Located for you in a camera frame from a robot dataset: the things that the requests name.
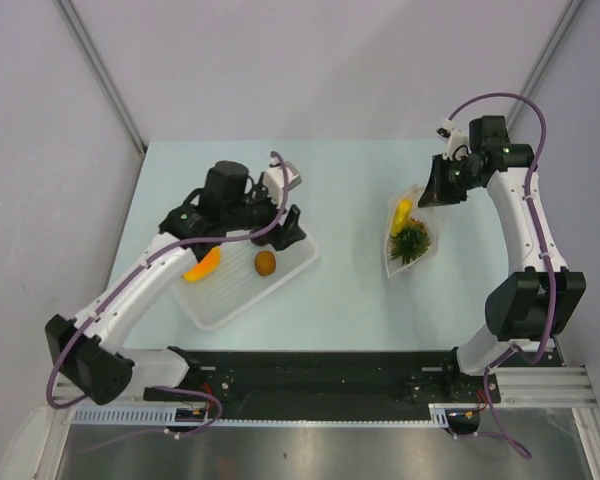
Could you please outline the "yellow toy banana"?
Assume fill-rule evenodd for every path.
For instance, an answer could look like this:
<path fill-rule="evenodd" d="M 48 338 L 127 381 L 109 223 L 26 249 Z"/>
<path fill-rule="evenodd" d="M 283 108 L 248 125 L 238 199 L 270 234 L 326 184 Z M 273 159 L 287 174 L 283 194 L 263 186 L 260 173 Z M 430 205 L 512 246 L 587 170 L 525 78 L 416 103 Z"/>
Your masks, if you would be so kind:
<path fill-rule="evenodd" d="M 412 201 L 409 198 L 401 199 L 395 207 L 391 222 L 389 235 L 396 237 L 408 224 L 412 210 Z"/>

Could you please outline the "toy pineapple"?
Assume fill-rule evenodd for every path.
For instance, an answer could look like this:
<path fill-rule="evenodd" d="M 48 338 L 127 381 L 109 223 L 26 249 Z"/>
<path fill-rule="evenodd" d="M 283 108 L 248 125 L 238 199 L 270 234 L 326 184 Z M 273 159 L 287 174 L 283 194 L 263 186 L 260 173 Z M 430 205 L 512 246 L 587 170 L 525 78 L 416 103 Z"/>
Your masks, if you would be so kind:
<path fill-rule="evenodd" d="M 430 248 L 431 239 L 424 223 L 411 221 L 396 236 L 390 237 L 389 256 L 408 265 L 422 257 Z"/>

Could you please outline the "orange papaya slice toy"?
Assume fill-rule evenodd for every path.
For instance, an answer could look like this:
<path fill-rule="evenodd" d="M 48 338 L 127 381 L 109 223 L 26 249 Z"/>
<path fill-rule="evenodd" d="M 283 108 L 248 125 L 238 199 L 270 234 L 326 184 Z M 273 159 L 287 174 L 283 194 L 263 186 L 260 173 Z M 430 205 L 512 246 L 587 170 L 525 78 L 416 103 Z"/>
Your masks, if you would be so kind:
<path fill-rule="evenodd" d="M 209 277 L 219 267 L 222 252 L 219 246 L 212 248 L 209 253 L 193 268 L 182 275 L 184 281 L 195 283 Z"/>

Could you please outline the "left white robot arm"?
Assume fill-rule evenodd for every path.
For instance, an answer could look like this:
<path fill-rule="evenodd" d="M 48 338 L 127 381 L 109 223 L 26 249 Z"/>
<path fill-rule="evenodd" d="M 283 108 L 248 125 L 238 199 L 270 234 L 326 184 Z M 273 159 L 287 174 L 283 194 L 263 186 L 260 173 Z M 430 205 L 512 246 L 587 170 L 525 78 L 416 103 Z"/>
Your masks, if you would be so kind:
<path fill-rule="evenodd" d="M 253 179 L 248 168 L 221 160 L 203 187 L 192 190 L 158 226 L 138 260 L 104 293 L 70 318 L 54 315 L 45 325 L 53 367 L 46 401 L 56 410 L 73 406 L 54 397 L 63 376 L 97 405 L 106 405 L 130 388 L 168 389 L 177 398 L 194 397 L 201 376 L 173 347 L 132 355 L 123 344 L 134 326 L 162 294 L 206 258 L 213 248 L 251 241 L 283 251 L 305 239 L 300 209 L 289 193 L 301 182 L 299 171 L 277 152 Z"/>

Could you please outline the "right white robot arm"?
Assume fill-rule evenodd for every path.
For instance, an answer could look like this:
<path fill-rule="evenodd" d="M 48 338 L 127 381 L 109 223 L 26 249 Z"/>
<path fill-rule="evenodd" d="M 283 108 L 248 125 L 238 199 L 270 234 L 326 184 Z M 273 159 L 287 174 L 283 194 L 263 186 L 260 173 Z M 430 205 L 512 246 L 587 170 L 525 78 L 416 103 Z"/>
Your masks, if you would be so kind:
<path fill-rule="evenodd" d="M 433 156 L 418 200 L 421 208 L 455 205 L 483 188 L 493 202 L 505 241 L 507 278 L 491 292 L 485 324 L 456 350 L 457 367 L 441 376 L 443 393 L 464 401 L 477 389 L 477 375 L 511 354 L 535 364 L 561 333 L 586 290 L 552 237 L 539 194 L 536 153 L 510 140 L 502 116 L 482 116 L 462 132 L 446 119 L 437 130 L 444 150 Z"/>

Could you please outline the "clear zip top bag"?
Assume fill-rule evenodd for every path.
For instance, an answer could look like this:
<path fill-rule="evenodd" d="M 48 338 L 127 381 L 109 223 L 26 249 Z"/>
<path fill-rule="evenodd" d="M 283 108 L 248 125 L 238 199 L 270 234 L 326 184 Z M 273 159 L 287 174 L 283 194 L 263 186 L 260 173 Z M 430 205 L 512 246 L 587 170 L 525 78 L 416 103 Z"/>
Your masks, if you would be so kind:
<path fill-rule="evenodd" d="M 412 185 L 388 203 L 383 258 L 386 276 L 399 273 L 432 257 L 438 249 L 438 214 L 419 207 L 424 187 Z"/>

